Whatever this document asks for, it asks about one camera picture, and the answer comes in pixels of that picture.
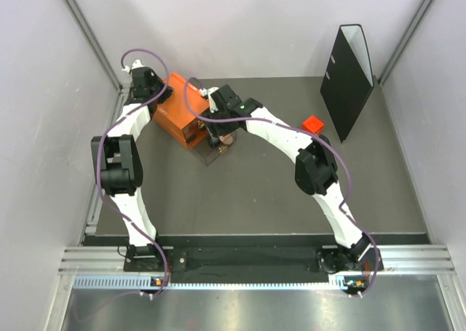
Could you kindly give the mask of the orange drawer box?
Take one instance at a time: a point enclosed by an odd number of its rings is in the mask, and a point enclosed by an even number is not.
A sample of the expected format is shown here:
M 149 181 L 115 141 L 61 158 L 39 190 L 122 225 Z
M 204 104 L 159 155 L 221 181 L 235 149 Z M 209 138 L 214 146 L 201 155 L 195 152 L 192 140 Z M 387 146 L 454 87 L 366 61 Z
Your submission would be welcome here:
M 204 123 L 186 107 L 183 88 L 186 80 L 179 73 L 171 73 L 169 86 L 173 89 L 171 96 L 157 105 L 153 120 L 186 150 L 191 150 L 207 137 Z

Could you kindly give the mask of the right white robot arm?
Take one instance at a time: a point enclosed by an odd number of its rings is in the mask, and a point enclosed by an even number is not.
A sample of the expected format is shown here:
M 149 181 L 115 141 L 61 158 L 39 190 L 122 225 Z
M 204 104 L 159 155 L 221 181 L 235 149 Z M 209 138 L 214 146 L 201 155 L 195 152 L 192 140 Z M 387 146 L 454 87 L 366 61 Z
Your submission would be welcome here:
M 296 185 L 319 204 L 333 230 L 336 248 L 321 249 L 317 258 L 329 274 L 363 267 L 371 247 L 344 199 L 337 163 L 328 138 L 311 137 L 291 128 L 253 98 L 241 98 L 226 84 L 201 89 L 209 107 L 203 113 L 212 139 L 243 129 L 282 151 L 294 164 Z

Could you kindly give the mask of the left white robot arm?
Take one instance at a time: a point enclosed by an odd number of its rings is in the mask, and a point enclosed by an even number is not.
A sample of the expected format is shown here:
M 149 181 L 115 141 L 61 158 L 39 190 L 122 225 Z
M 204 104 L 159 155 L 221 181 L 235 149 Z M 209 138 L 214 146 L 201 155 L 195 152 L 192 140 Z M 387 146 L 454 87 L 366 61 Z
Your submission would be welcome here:
M 130 74 L 131 85 L 122 113 L 106 135 L 95 136 L 90 143 L 95 181 L 112 200 L 111 208 L 122 217 L 129 235 L 124 270 L 164 271 L 165 253 L 143 201 L 143 165 L 136 141 L 152 120 L 158 99 L 166 100 L 173 89 L 140 60 L 124 71 Z

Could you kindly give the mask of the clear drawer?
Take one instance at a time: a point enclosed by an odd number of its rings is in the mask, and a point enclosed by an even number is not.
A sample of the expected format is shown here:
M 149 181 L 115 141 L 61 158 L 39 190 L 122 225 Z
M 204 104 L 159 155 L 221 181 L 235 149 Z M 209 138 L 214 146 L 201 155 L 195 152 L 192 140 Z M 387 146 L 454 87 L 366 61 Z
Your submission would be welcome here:
M 210 148 L 207 143 L 207 137 L 210 133 L 205 130 L 205 136 L 200 139 L 200 141 L 191 149 L 191 153 L 200 161 L 203 165 L 209 166 L 212 164 L 217 158 L 225 154 L 230 147 L 232 147 L 237 140 L 237 133 L 232 132 L 234 136 L 234 142 L 231 145 L 224 145 L 223 143 L 217 148 Z

